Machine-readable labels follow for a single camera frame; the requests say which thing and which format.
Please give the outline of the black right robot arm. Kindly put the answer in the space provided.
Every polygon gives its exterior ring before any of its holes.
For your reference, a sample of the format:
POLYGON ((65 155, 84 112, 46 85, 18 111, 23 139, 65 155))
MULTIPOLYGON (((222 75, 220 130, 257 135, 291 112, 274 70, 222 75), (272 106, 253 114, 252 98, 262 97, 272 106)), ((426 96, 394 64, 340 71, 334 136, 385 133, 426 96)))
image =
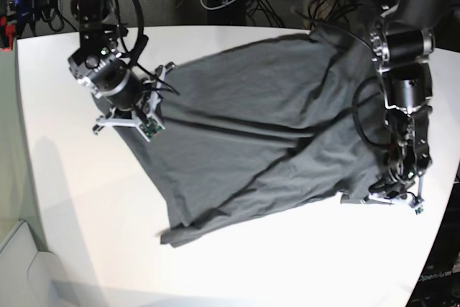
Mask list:
POLYGON ((70 10, 78 23, 80 47, 68 58, 74 79, 94 97, 105 98, 123 112, 140 109, 145 87, 132 68, 145 49, 144 15, 139 0, 132 0, 137 17, 137 38, 126 52, 118 43, 127 36, 121 23, 118 0, 71 0, 70 10))

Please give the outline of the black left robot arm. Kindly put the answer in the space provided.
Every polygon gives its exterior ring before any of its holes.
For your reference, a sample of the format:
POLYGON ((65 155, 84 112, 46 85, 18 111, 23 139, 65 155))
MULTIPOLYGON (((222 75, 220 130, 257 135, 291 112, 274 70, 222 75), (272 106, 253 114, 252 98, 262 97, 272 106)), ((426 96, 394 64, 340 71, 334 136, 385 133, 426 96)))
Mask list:
POLYGON ((435 49, 434 27, 449 10, 451 0, 398 0, 375 19, 369 32, 376 79, 385 104, 385 126, 390 143, 376 143, 364 133, 358 110, 360 93, 372 82, 362 82, 353 100, 353 120, 363 142, 387 153, 385 170, 369 187, 368 199, 417 206, 421 183, 431 165, 428 144, 429 104, 433 96, 429 57, 435 49))

